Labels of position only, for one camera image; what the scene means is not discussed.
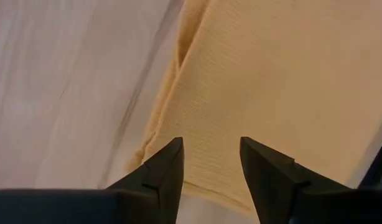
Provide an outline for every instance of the beige knit sweater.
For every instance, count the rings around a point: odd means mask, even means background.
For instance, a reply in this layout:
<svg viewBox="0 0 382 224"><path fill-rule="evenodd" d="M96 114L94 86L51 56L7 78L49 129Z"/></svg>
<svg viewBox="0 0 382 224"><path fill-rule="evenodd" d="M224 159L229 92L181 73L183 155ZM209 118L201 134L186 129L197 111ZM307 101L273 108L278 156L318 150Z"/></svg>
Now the beige knit sweater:
<svg viewBox="0 0 382 224"><path fill-rule="evenodd" d="M355 187L382 143L382 1L186 1L133 164L176 136L184 192L242 213L241 136Z"/></svg>

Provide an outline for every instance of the knit fabric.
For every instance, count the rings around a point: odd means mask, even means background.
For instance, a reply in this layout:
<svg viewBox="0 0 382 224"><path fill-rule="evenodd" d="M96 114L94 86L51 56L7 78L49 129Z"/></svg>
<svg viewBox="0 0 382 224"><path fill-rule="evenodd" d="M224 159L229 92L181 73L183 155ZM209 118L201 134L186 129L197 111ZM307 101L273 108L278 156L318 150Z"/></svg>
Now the knit fabric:
<svg viewBox="0 0 382 224"><path fill-rule="evenodd" d="M241 136L356 187L382 143L382 1L186 1L133 165L177 136L183 192L248 215Z"/></svg>

